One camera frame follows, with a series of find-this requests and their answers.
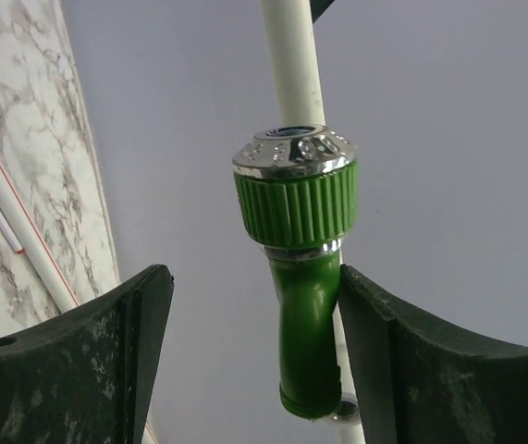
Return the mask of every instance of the marble tile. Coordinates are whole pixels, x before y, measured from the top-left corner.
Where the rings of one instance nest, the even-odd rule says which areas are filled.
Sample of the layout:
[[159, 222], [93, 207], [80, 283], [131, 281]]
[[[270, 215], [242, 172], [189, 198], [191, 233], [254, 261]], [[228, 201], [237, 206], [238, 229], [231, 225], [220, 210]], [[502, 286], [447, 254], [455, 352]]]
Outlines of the marble tile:
[[[118, 283], [75, 63], [59, 0], [0, 0], [0, 159], [81, 302]], [[0, 336], [57, 308], [0, 233]]]

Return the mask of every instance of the green ribbed grip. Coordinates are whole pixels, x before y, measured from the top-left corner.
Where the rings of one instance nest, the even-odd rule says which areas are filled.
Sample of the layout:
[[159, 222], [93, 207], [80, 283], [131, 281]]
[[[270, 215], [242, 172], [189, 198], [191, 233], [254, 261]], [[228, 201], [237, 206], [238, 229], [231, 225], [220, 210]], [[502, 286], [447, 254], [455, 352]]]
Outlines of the green ribbed grip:
[[358, 163], [331, 173], [286, 181], [235, 174], [243, 223], [262, 245], [320, 246], [347, 234], [358, 208]]

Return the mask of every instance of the gray wall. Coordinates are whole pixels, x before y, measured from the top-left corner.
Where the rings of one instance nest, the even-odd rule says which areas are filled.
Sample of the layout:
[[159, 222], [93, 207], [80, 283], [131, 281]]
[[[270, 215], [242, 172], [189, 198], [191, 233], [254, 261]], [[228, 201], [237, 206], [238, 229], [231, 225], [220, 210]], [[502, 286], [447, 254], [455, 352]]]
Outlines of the gray wall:
[[[165, 443], [335, 442], [280, 407], [276, 300], [233, 189], [231, 156], [278, 120], [257, 2], [63, 4], [122, 275], [176, 276]], [[528, 345], [528, 2], [341, 0], [315, 29], [329, 123], [362, 147], [347, 262]]]

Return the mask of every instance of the green object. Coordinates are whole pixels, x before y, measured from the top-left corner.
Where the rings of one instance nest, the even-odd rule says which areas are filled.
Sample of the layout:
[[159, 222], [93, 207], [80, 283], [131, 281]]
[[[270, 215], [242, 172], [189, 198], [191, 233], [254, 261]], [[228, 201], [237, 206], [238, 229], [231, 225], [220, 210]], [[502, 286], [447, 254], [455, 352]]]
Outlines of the green object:
[[321, 125], [257, 134], [233, 158], [245, 229], [264, 246], [280, 303], [280, 399], [317, 419], [341, 399], [333, 313], [342, 239], [358, 201], [356, 147]]

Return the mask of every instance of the gray surface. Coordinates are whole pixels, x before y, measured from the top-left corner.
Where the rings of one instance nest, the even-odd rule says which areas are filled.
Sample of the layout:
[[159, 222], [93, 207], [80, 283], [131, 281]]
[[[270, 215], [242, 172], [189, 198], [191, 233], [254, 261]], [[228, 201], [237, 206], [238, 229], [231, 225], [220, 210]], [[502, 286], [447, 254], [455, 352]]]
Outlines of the gray surface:
[[[233, 189], [232, 155], [277, 123], [259, 7], [170, 3], [63, 2], [122, 275], [176, 276], [156, 427], [336, 442], [279, 405], [275, 296]], [[362, 146], [347, 262], [528, 345], [528, 3], [342, 0], [315, 28], [329, 123]]]

